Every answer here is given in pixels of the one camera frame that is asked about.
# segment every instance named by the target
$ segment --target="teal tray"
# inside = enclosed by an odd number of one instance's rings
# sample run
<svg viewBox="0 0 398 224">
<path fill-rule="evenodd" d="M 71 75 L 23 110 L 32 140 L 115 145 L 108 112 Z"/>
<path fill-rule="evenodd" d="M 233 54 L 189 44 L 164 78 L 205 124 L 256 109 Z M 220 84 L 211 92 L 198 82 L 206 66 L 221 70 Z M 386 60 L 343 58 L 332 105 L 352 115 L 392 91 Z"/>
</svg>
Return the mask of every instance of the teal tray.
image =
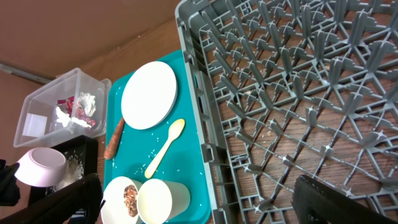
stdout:
<svg viewBox="0 0 398 224">
<path fill-rule="evenodd" d="M 167 63 L 174 71 L 178 86 L 177 100 L 170 114 L 153 128 L 136 130 L 125 125 L 118 153 L 113 160 L 105 161 L 104 189 L 111 180 L 119 176 L 144 183 L 147 179 L 141 168 L 145 171 L 143 165 L 147 167 L 152 160 L 149 156 L 153 158 L 163 146 L 169 126 L 175 120 L 183 118 L 186 121 L 183 132 L 171 144 L 153 178 L 182 183 L 191 193 L 191 203 L 187 210 L 169 223 L 206 223 L 210 216 L 210 201 L 182 52 L 178 50 L 158 61 Z M 134 72 L 117 80 L 109 91 L 106 145 L 122 116 L 123 90 L 133 74 Z"/>
</svg>

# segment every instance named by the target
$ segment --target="dish rack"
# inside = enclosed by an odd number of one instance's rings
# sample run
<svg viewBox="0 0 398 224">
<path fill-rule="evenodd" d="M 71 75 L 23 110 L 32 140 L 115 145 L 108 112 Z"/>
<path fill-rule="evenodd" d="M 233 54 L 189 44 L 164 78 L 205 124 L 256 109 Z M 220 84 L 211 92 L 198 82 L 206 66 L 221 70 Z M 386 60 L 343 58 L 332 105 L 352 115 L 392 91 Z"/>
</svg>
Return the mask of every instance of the dish rack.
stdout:
<svg viewBox="0 0 398 224">
<path fill-rule="evenodd" d="M 398 210 L 398 3 L 184 0 L 175 11 L 215 223 L 292 223 L 301 174 Z"/>
</svg>

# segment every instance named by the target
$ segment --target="spoon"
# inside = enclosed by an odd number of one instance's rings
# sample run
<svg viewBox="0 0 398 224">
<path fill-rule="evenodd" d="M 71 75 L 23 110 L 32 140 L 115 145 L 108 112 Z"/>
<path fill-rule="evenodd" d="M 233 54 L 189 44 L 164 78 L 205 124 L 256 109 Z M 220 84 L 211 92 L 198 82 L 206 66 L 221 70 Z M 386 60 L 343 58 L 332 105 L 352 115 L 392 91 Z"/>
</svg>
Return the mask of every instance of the spoon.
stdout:
<svg viewBox="0 0 398 224">
<path fill-rule="evenodd" d="M 145 170 L 145 177 L 147 179 L 150 179 L 154 175 L 157 167 L 159 166 L 160 162 L 164 157 L 164 154 L 166 154 L 171 143 L 180 136 L 182 130 L 184 129 L 184 126 L 185 126 L 185 120 L 182 118 L 174 121 L 172 125 L 170 125 L 169 137 L 166 143 L 163 145 L 162 149 L 157 153 L 154 160 L 150 162 L 148 168 Z"/>
</svg>

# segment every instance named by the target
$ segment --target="transparent box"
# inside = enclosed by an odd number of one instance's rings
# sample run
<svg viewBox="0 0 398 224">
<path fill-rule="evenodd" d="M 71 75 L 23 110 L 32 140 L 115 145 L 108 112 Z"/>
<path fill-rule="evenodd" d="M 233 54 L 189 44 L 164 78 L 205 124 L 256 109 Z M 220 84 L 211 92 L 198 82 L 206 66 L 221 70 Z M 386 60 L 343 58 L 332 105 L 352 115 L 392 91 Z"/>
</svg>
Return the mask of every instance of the transparent box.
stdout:
<svg viewBox="0 0 398 224">
<path fill-rule="evenodd" d="M 75 68 L 34 91 L 22 106 L 14 147 L 52 147 L 82 134 L 91 138 L 105 134 L 110 88 L 110 80 L 98 81 Z M 81 100 L 87 96 L 91 100 Z M 66 99 L 73 100 L 69 112 L 60 103 Z M 91 110 L 82 113 L 82 108 Z"/>
</svg>

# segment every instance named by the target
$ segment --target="brown wall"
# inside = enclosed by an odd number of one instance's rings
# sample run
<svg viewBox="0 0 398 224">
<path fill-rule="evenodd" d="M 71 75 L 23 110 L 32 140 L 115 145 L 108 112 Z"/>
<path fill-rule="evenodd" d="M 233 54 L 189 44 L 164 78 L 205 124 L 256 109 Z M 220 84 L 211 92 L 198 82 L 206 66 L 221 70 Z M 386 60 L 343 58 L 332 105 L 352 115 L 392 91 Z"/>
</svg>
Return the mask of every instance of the brown wall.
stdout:
<svg viewBox="0 0 398 224">
<path fill-rule="evenodd" d="M 14 148 L 12 144 L 25 97 L 40 87 L 39 84 L 0 71 L 0 96 L 8 98 L 0 110 L 0 159 L 7 160 L 7 165 L 16 163 L 30 149 Z M 15 207 L 0 207 L 0 219 L 27 206 L 30 186 L 19 181 L 17 184 L 21 191 L 21 199 Z"/>
<path fill-rule="evenodd" d="M 54 77 L 173 18 L 178 2 L 0 1 L 0 62 Z"/>
</svg>

